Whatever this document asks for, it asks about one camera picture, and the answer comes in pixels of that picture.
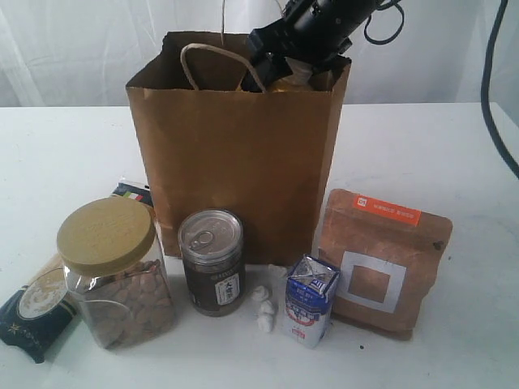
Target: orange label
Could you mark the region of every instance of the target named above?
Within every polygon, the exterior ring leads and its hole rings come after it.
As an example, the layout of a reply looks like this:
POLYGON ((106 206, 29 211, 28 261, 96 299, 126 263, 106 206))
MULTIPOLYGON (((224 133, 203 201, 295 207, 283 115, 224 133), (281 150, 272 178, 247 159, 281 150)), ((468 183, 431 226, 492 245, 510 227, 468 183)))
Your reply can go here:
POLYGON ((374 213, 388 219, 401 221, 411 225, 418 225, 421 211, 416 209, 401 207, 400 205, 386 203, 385 201, 372 199, 371 197, 357 194, 354 199, 354 207, 361 211, 374 213))

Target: white square graphic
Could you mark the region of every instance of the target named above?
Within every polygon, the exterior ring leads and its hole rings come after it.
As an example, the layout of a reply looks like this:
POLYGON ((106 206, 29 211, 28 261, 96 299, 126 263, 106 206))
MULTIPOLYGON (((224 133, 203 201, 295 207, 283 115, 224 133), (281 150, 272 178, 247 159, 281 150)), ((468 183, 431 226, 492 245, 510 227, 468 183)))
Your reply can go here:
POLYGON ((392 314, 397 308, 406 270, 407 267, 395 263, 390 263, 369 255, 345 251, 342 256, 341 277, 339 278, 339 284, 337 286, 337 296, 361 306, 372 308, 373 310, 381 310, 382 312, 392 314), (368 269, 389 275, 389 283, 384 302, 373 301, 369 298, 360 297, 349 292, 351 277, 354 274, 355 266, 367 267, 368 269))
POLYGON ((367 199, 365 199, 363 197, 359 197, 357 200, 357 205, 359 205, 361 207, 365 207, 367 205, 367 199))

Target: black cable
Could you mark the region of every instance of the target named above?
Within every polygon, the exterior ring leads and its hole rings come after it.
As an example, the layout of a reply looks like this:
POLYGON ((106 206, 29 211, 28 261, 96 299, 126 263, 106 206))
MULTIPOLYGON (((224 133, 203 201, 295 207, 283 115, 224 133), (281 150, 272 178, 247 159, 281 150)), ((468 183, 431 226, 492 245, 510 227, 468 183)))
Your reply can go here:
POLYGON ((497 36, 500 32, 501 22, 503 22, 504 11, 506 10, 507 5, 508 0, 501 0, 497 15, 495 16, 494 26, 492 27, 490 37, 488 38, 487 52, 485 54, 485 66, 483 67, 483 80, 481 81, 481 110, 483 112, 483 119, 485 119, 485 124, 487 124, 488 133, 494 142, 495 148, 497 149, 501 158, 503 158, 504 163, 519 179, 519 165, 513 159, 512 155, 501 139, 501 135, 497 130, 494 118, 492 117, 490 101, 488 100, 492 65, 494 62, 495 41, 497 41, 497 36))
POLYGON ((386 2, 385 4, 380 4, 379 6, 376 7, 377 11, 384 11, 384 10, 387 10, 388 8, 391 8, 392 6, 394 6, 398 10, 398 12, 400 12, 400 15, 402 16, 402 21, 401 21, 400 26, 398 27, 397 31, 394 34, 392 34, 389 38, 383 39, 380 41, 377 39, 371 38, 369 36, 369 34, 367 33, 367 28, 371 23, 371 15, 369 15, 367 17, 366 25, 364 26, 364 37, 366 38, 366 41, 370 42, 373 45, 378 45, 378 46, 387 45, 388 43, 393 42, 397 38, 397 36, 400 35, 402 29, 404 28, 404 22, 405 22, 404 9, 401 7, 400 4, 398 4, 400 1, 401 0, 391 0, 390 2, 386 2))

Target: tan lid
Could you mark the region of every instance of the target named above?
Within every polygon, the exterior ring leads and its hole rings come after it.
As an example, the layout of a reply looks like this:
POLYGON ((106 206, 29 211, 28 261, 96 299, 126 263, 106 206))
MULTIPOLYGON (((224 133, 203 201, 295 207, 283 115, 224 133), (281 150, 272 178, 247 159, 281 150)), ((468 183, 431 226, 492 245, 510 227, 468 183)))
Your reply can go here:
POLYGON ((58 231, 63 262, 82 276, 107 276, 148 253, 155 226, 148 209, 122 197, 89 203, 66 218, 58 231))

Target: plastic jar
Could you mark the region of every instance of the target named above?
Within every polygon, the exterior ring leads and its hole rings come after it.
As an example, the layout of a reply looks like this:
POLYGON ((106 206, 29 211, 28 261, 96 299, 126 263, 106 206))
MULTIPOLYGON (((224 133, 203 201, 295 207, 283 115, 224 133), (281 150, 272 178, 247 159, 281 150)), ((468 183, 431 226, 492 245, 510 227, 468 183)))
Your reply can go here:
POLYGON ((243 230, 238 218, 222 210, 196 213, 180 226, 178 241, 195 308, 207 316, 236 310, 245 293, 243 230))
POLYGON ((174 319, 161 245, 148 209, 132 199, 94 201, 58 232, 66 287, 96 342, 139 343, 174 319))

